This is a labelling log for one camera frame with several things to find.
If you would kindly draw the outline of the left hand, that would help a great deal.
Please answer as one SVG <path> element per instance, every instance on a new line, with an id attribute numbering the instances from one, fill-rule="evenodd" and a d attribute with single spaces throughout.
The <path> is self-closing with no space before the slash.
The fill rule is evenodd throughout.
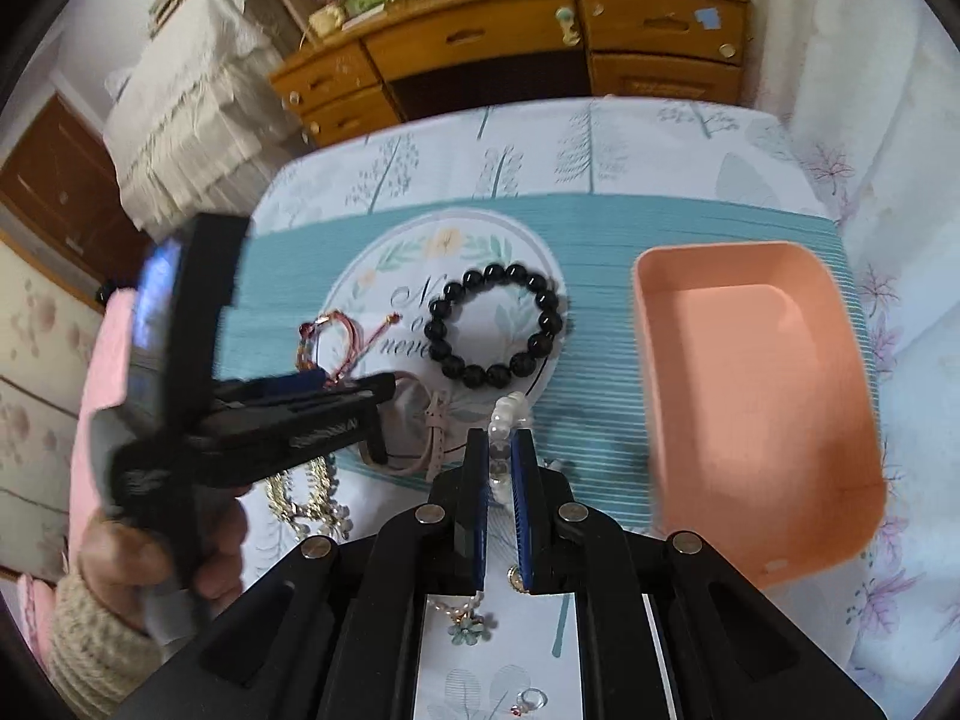
<path id="1" fill-rule="evenodd" d="M 213 553 L 194 577 L 194 589 L 219 613 L 242 593 L 241 548 L 247 517 L 237 499 L 213 522 Z M 94 512 L 76 553 L 73 569 L 99 605 L 134 631 L 146 632 L 141 589 L 174 572 L 166 550 L 153 536 Z"/>

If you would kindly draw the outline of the knit sleeve forearm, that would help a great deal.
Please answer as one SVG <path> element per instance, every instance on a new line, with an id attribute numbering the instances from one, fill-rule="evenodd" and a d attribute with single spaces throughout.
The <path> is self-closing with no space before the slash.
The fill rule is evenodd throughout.
<path id="1" fill-rule="evenodd" d="M 47 672 L 76 718 L 112 717 L 160 665 L 160 647 L 107 611 L 80 574 L 57 585 Z"/>

